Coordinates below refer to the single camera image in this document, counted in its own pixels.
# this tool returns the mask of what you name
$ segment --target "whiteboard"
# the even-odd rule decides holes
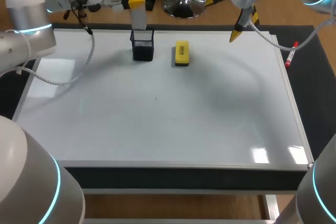
[[[83,30],[55,36],[57,51],[37,72],[68,81],[91,42]],[[132,60],[130,31],[94,36],[82,78],[58,87],[31,77],[15,115],[63,165],[307,170],[312,157],[281,53],[255,33],[230,44],[225,31],[155,31],[152,62]],[[177,40],[189,41],[188,67],[174,65]]]

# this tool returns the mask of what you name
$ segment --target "black cable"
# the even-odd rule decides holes
[[[74,10],[74,4],[77,3],[79,5],[78,7],[78,15],[76,14],[75,10]],[[92,35],[93,34],[93,31],[91,30],[91,28],[89,28],[80,18],[80,15],[79,15],[79,12],[80,10],[82,9],[80,6],[82,4],[80,3],[80,0],[76,0],[76,1],[73,1],[71,3],[71,11],[72,13],[75,15],[75,17],[77,18],[78,20],[78,23],[85,29],[86,32],[88,32],[89,35]]]

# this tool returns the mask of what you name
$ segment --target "red marker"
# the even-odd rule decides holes
[[[297,42],[297,41],[295,41],[295,43],[294,43],[294,45],[293,45],[293,48],[294,47],[297,47],[299,45],[299,43]],[[293,59],[293,57],[294,57],[294,54],[295,54],[295,51],[291,51],[290,53],[289,53],[289,56],[288,56],[288,58],[287,58],[287,60],[286,60],[286,63],[285,63],[285,67],[288,69],[289,68],[289,66],[290,66],[290,63],[292,62],[292,59]]]

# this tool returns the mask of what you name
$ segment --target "chair base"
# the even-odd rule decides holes
[[[163,10],[176,18],[194,18],[204,13],[205,0],[165,0]]]

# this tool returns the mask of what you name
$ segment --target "white cable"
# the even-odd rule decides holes
[[[334,17],[334,7],[335,7],[335,4],[336,4],[336,0],[333,0],[332,4],[331,4],[331,10],[330,10],[330,18],[323,21],[322,23],[320,23],[316,29],[309,35],[309,37],[303,42],[301,43],[299,46],[297,47],[283,47],[283,46],[280,46],[276,43],[274,43],[273,41],[271,41],[270,39],[268,39],[265,35],[263,35],[261,33],[261,31],[253,24],[252,20],[250,19],[248,21],[248,25],[257,33],[259,34],[260,36],[262,36],[262,38],[264,40],[266,40],[268,43],[272,44],[273,46],[281,49],[281,50],[284,50],[284,51],[296,51],[296,50],[299,50],[301,49],[302,47],[304,47],[306,44],[308,44],[312,38],[318,33],[318,31],[323,27],[323,26],[326,26],[326,25],[334,25],[336,23],[336,19]]]
[[[27,43],[27,47],[28,47],[27,60],[26,60],[25,63],[22,65],[22,67],[25,67],[25,66],[27,65],[27,63],[30,61],[30,58],[31,58],[31,56],[32,56],[30,42],[29,42],[29,40],[27,39],[26,35],[25,35],[23,32],[21,32],[21,31],[17,31],[17,30],[14,30],[14,29],[6,30],[5,32],[7,33],[7,32],[9,32],[9,31],[13,31],[13,32],[15,32],[15,33],[19,33],[19,34],[21,34],[21,35],[23,36],[24,40],[25,40],[26,43]],[[16,69],[16,73],[17,73],[17,74],[22,74],[22,71],[21,71],[20,69]]]
[[[71,81],[68,81],[68,82],[57,82],[57,81],[49,81],[49,80],[47,80],[46,78],[40,76],[38,73],[36,73],[36,72],[32,71],[31,69],[25,67],[26,64],[27,64],[27,62],[30,60],[31,46],[30,46],[30,42],[28,41],[28,39],[26,38],[25,35],[24,35],[24,38],[25,38],[25,40],[27,41],[27,46],[28,46],[28,56],[29,56],[29,57],[27,58],[27,61],[23,64],[23,66],[18,66],[18,67],[15,67],[15,68],[13,68],[13,69],[11,69],[11,70],[9,70],[9,71],[6,71],[6,72],[4,72],[4,73],[1,73],[0,77],[1,77],[2,75],[4,75],[4,74],[8,73],[8,72],[11,72],[11,71],[16,71],[17,74],[21,74],[21,71],[23,70],[23,71],[26,71],[26,72],[32,74],[32,75],[35,76],[37,79],[39,79],[39,80],[41,80],[41,81],[44,81],[44,82],[46,82],[46,83],[48,83],[48,84],[51,84],[51,85],[57,85],[57,86],[69,85],[69,84],[72,84],[72,83],[74,83],[75,81],[77,81],[77,80],[82,76],[82,74],[84,73],[86,67],[88,66],[88,64],[89,64],[90,61],[91,61],[91,58],[92,58],[92,56],[93,56],[93,52],[94,52],[94,48],[95,48],[95,46],[96,46],[96,43],[95,43],[95,37],[94,37],[94,35],[92,34],[92,35],[91,35],[91,43],[92,43],[92,46],[91,46],[90,54],[89,54],[89,57],[88,57],[87,61],[85,62],[84,67],[82,68],[82,70],[81,70],[81,71],[79,72],[79,74],[78,74],[75,78],[73,78]]]
[[[39,80],[41,80],[41,81],[44,81],[44,82],[46,82],[46,83],[48,83],[48,84],[51,84],[51,85],[63,86],[63,85],[69,85],[69,84],[72,84],[72,83],[74,83],[75,81],[77,81],[77,80],[82,76],[82,74],[84,73],[86,67],[88,66],[88,64],[89,64],[90,61],[91,61],[91,58],[92,58],[92,56],[93,56],[93,52],[94,52],[94,47],[95,47],[95,45],[96,45],[96,43],[95,43],[95,37],[94,37],[93,34],[91,35],[91,42],[92,42],[92,46],[91,46],[90,54],[89,54],[89,57],[88,57],[87,61],[85,62],[84,67],[83,67],[82,70],[79,72],[79,74],[78,74],[75,78],[73,78],[71,81],[68,81],[68,82],[49,81],[49,80],[47,80],[46,78],[40,76],[38,73],[32,71],[32,70],[29,69],[29,68],[22,68],[22,67],[21,67],[21,68],[22,68],[22,70],[31,73],[31,74],[32,74],[33,76],[35,76],[37,79],[39,79]]]
[[[284,50],[284,51],[296,51],[296,50],[299,50],[301,49],[302,47],[304,47],[308,42],[310,42],[312,40],[312,38],[318,33],[318,31],[325,25],[329,25],[331,22],[333,22],[333,24],[335,23],[335,20],[332,21],[331,19],[327,19],[325,21],[323,21],[320,25],[317,26],[317,28],[309,35],[309,37],[303,42],[301,43],[298,47],[283,47],[283,46],[280,46],[276,43],[274,43],[273,41],[271,41],[270,39],[268,39],[265,35],[263,35],[261,33],[261,31],[253,24],[253,22],[250,20],[249,21],[249,25],[252,27],[252,29],[257,33],[259,34],[260,36],[262,36],[262,38],[267,41],[268,43],[272,44],[273,46],[281,49],[281,50]]]

